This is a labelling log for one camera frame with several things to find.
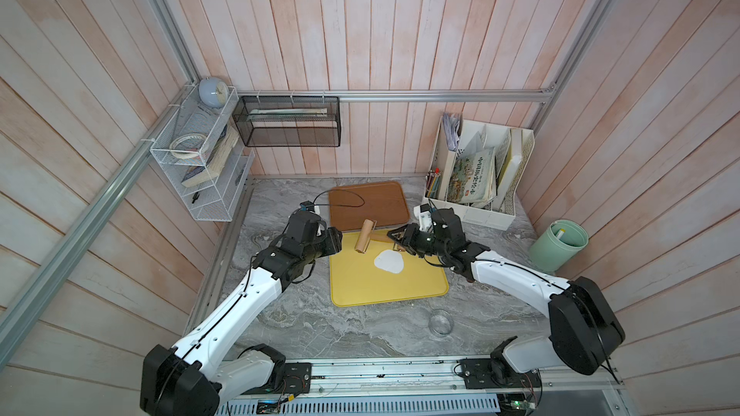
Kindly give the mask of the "white dough piece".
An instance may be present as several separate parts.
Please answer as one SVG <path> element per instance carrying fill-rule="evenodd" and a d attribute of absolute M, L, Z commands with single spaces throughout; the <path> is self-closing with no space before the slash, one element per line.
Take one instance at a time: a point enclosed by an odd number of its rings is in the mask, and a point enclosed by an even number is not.
<path fill-rule="evenodd" d="M 401 252 L 384 250 L 375 257 L 374 266 L 384 272 L 399 275 L 405 269 L 405 262 Z"/>

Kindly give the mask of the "wooden dough roller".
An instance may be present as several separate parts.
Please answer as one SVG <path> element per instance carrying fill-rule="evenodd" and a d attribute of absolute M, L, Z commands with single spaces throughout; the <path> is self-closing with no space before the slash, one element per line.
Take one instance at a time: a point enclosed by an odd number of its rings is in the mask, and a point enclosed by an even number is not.
<path fill-rule="evenodd" d="M 366 253 L 372 242 L 390 244 L 393 250 L 396 250 L 397 244 L 389 237 L 388 228 L 378 228 L 376 221 L 365 220 L 362 223 L 358 239 L 355 244 L 355 251 Z"/>

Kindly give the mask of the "yellow plastic tray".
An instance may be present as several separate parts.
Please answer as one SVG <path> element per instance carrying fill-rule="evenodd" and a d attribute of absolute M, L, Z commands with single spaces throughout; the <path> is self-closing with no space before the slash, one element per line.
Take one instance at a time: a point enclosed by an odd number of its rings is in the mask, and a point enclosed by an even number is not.
<path fill-rule="evenodd" d="M 330 257 L 331 301 L 338 307 L 387 304 L 435 298 L 448 293 L 444 269 L 433 256 L 429 262 L 401 250 L 405 269 L 399 275 L 374 266 L 375 257 L 390 244 L 372 242 L 366 253 L 355 251 L 358 231 L 343 234 L 341 252 Z"/>

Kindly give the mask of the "clear glass bowl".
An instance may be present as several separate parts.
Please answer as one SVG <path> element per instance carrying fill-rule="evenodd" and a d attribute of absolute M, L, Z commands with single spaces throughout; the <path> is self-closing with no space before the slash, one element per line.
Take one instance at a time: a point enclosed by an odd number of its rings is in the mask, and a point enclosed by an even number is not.
<path fill-rule="evenodd" d="M 454 325 L 454 320 L 448 312 L 438 309 L 430 313 L 428 327 L 436 337 L 450 335 L 454 329 Z"/>

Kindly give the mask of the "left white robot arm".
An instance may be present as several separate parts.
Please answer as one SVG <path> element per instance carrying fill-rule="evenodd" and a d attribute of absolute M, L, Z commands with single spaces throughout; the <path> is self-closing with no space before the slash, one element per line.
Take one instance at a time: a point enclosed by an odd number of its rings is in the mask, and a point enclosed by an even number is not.
<path fill-rule="evenodd" d="M 213 415 L 235 397 L 264 386 L 281 390 L 284 356 L 264 344 L 225 356 L 247 327 L 306 266 L 342 250 L 342 233 L 312 208 L 293 212 L 283 232 L 250 263 L 244 278 L 199 325 L 171 348 L 154 347 L 143 364 L 140 408 L 150 415 Z"/>

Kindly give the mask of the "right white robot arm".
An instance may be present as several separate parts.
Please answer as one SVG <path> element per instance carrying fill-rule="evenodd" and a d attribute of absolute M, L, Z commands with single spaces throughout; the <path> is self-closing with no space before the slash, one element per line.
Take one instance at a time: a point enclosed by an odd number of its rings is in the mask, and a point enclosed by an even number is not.
<path fill-rule="evenodd" d="M 514 377 L 558 366 L 585 376 L 612 368 L 611 356 L 626 333 L 595 281 L 547 275 L 469 240 L 451 208 L 423 204 L 416 212 L 416 223 L 387 233 L 397 247 L 421 259 L 435 256 L 437 267 L 522 300 L 549 321 L 546 335 L 511 337 L 493 350 L 489 365 L 495 383 L 507 385 Z"/>

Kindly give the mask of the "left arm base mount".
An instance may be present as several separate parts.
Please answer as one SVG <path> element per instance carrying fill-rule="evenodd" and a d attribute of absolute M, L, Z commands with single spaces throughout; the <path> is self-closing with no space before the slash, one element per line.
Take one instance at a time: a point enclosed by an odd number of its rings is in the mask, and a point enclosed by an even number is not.
<path fill-rule="evenodd" d="M 273 371 L 266 383 L 260 387 L 249 389 L 244 395 L 292 394 L 299 396 L 310 391 L 310 373 L 312 365 L 308 362 L 287 363 L 286 357 L 276 349 L 265 344 L 246 348 L 238 358 L 252 352 L 266 354 L 274 364 Z"/>

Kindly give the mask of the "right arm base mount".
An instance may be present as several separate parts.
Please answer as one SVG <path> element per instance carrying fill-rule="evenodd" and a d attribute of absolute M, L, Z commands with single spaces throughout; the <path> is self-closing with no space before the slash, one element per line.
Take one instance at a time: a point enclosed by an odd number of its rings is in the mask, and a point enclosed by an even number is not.
<path fill-rule="evenodd" d="M 509 365 L 503 352 L 516 336 L 499 344 L 489 358 L 464 358 L 458 361 L 453 373 L 464 380 L 466 389 L 534 388 L 542 383 L 536 372 L 518 373 Z"/>

